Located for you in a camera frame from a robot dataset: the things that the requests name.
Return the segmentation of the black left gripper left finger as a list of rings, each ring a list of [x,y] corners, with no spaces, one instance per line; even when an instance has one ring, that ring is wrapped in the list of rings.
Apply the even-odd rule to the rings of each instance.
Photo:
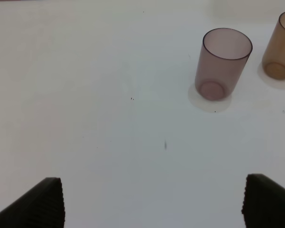
[[[60,178],[47,177],[0,212],[0,228],[63,228],[65,205]]]

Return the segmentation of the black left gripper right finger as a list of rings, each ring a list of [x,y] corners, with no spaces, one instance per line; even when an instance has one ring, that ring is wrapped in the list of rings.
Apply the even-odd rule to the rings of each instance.
[[[285,188],[263,174],[247,175],[241,212],[247,228],[285,228]]]

